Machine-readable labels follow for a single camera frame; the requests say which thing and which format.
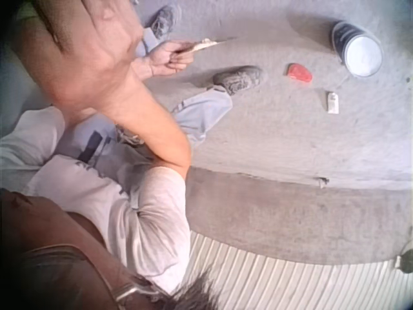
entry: t-shirt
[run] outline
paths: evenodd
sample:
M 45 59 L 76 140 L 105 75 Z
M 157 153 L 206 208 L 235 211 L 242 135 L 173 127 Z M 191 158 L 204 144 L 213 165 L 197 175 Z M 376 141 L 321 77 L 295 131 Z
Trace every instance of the t-shirt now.
M 88 218 L 110 253 L 171 293 L 189 260 L 184 179 L 166 167 L 149 169 L 133 210 L 117 182 L 82 161 L 53 155 L 63 122 L 53 107 L 22 115 L 15 130 L 0 140 L 2 186 L 16 191 L 26 183 L 24 194 L 49 198 L 66 212 Z

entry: white paint can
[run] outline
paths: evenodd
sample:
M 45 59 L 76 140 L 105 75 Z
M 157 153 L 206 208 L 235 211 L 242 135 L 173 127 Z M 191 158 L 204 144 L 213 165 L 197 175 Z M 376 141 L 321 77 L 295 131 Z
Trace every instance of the white paint can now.
M 334 26 L 332 44 L 347 70 L 354 76 L 372 76 L 383 63 L 383 50 L 379 40 L 346 21 L 340 21 Z

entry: concrete floor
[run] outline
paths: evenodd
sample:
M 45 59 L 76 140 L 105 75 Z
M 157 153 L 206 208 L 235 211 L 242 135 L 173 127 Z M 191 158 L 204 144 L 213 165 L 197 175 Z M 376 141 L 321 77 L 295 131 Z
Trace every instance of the concrete floor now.
M 141 0 L 143 21 L 168 2 Z M 254 64 L 268 74 L 262 87 L 234 97 L 233 111 L 196 150 L 194 165 L 214 172 L 190 174 L 191 227 L 220 242 L 296 262 L 367 263 L 398 254 L 412 234 L 408 1 L 179 3 L 183 19 L 175 38 L 239 39 L 200 52 L 185 73 L 150 80 L 165 106 L 201 92 L 226 67 Z M 385 62 L 379 74 L 360 80 L 339 64 L 326 47 L 332 19 L 349 19 L 380 38 Z M 23 110 L 46 102 L 13 55 L 1 59 L 3 136 Z M 284 76 L 291 62 L 312 71 L 311 85 Z M 339 94 L 340 114 L 326 113 L 326 90 Z M 325 190 L 315 187 L 319 176 L 330 179 Z
M 144 23 L 169 0 L 140 1 Z M 234 109 L 197 149 L 194 165 L 269 180 L 345 188 L 411 187 L 413 35 L 409 0 L 178 1 L 183 18 L 173 38 L 239 39 L 200 52 L 176 77 L 150 81 L 173 107 L 201 92 L 223 68 L 259 65 L 261 87 L 234 97 Z M 374 77 L 357 79 L 328 43 L 331 24 L 348 19 L 382 42 L 385 62 Z M 314 75 L 310 85 L 285 76 L 289 63 Z M 325 92 L 339 95 L 340 114 L 325 111 Z

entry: dark hair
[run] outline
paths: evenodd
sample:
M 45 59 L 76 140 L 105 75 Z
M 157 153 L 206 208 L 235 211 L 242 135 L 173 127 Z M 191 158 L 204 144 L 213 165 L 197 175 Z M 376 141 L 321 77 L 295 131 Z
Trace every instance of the dark hair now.
M 182 286 L 172 296 L 164 296 L 162 310 L 218 310 L 219 295 L 213 290 L 210 269 Z

